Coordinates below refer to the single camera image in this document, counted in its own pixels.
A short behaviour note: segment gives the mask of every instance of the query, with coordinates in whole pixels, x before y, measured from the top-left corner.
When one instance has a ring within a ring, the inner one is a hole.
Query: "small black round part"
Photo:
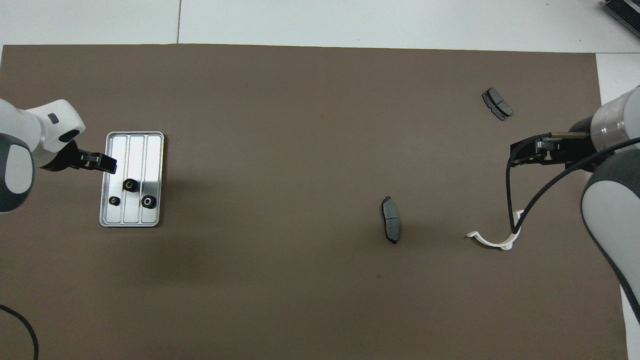
[[[142,207],[147,209],[153,209],[156,207],[157,199],[151,195],[145,195],[142,198]]]
[[[128,192],[137,192],[140,188],[140,184],[134,179],[126,179],[122,182],[122,188]]]
[[[112,196],[109,198],[109,204],[114,205],[114,206],[118,206],[120,205],[120,198],[117,196]]]

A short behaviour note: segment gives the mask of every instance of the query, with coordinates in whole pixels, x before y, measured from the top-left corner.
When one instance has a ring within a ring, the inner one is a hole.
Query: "white floor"
[[[601,7],[600,0],[2,0],[0,46],[180,42],[598,53],[606,102],[640,85],[640,39]],[[624,310],[629,359],[640,360],[640,327],[628,303]]]

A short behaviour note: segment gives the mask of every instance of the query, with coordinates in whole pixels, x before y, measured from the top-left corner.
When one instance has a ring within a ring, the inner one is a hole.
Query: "white plastic hook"
[[[520,219],[520,214],[522,214],[523,212],[524,212],[524,210],[518,210],[518,211],[514,211],[513,212],[513,223],[514,223],[514,225],[518,223],[518,220]],[[504,240],[501,243],[488,242],[477,231],[472,231],[472,232],[468,233],[467,234],[467,238],[476,238],[477,241],[480,241],[481,243],[483,243],[483,244],[485,244],[487,246],[499,247],[502,250],[511,250],[511,248],[513,247],[513,242],[516,241],[516,239],[518,238],[518,235],[520,235],[520,230],[522,230],[522,227],[520,227],[518,229],[517,233],[509,235],[507,240]]]

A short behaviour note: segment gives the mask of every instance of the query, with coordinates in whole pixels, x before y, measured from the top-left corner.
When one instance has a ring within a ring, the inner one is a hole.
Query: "brown mat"
[[[0,218],[0,303],[42,359],[624,359],[618,283],[584,173],[513,250],[509,144],[599,107],[593,54],[239,45],[5,46],[0,98],[167,137],[163,219],[98,223],[98,172],[38,170]],[[513,107],[505,122],[481,93]],[[562,166],[513,171],[526,202]],[[395,200],[397,245],[380,203]],[[28,358],[0,314],[0,358]]]

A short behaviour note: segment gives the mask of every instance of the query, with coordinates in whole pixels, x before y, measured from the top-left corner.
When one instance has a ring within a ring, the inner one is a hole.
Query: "metal tray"
[[[164,154],[164,134],[158,131],[126,131],[107,135],[105,153],[116,159],[115,174],[102,176],[100,224],[106,227],[152,227],[160,221],[160,189]],[[139,183],[137,192],[123,189],[123,182]],[[142,198],[156,198],[154,208],[142,206]],[[120,203],[109,203],[118,197]]]

